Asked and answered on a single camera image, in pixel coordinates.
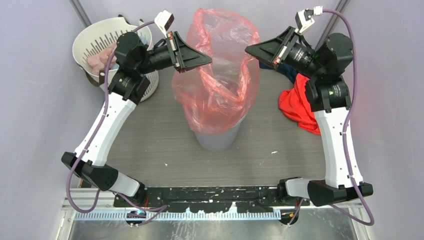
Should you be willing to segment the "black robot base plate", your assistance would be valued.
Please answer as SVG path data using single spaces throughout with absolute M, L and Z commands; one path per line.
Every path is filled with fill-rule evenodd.
M 165 207 L 169 213 L 226 213 L 235 206 L 238 213 L 267 213 L 279 207 L 294 207 L 299 197 L 283 195 L 281 186 L 148 187 L 141 196 L 118 195 L 114 207 Z

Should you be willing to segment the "grey plastic trash bin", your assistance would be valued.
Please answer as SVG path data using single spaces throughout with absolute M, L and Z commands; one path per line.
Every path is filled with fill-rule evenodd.
M 195 132 L 198 143 L 209 151 L 223 151 L 229 148 L 235 141 L 239 132 L 241 121 L 235 126 L 220 134 L 203 134 Z

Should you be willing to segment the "red plastic trash bag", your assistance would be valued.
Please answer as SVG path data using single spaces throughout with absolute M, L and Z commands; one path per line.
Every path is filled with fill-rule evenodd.
M 255 25 L 246 17 L 222 8 L 195 11 L 186 43 L 212 62 L 175 73 L 172 90 L 192 131 L 222 134 L 234 127 L 256 101 L 259 62 L 247 46 L 260 42 Z

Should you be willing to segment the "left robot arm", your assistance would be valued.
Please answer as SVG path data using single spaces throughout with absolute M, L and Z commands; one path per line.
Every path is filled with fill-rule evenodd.
M 183 73 L 210 64 L 212 58 L 187 45 L 178 32 L 172 31 L 152 49 L 135 32 L 124 33 L 117 39 L 114 55 L 119 68 L 107 89 L 103 109 L 81 144 L 73 152 L 65 152 L 61 161 L 79 178 L 101 191 L 125 195 L 138 207 L 146 200 L 145 186 L 106 164 L 111 146 L 148 90 L 148 74 L 168 67 Z

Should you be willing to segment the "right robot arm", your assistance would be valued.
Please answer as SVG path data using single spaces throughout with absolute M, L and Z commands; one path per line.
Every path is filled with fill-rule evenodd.
M 352 100 L 342 75 L 354 59 L 353 50 L 352 40 L 342 33 L 330 34 L 318 50 L 313 50 L 292 26 L 275 38 L 245 48 L 268 67 L 287 64 L 307 77 L 305 96 L 321 134 L 325 178 L 281 180 L 277 198 L 283 205 L 291 205 L 299 197 L 321 207 L 374 192 L 358 168 L 349 125 Z

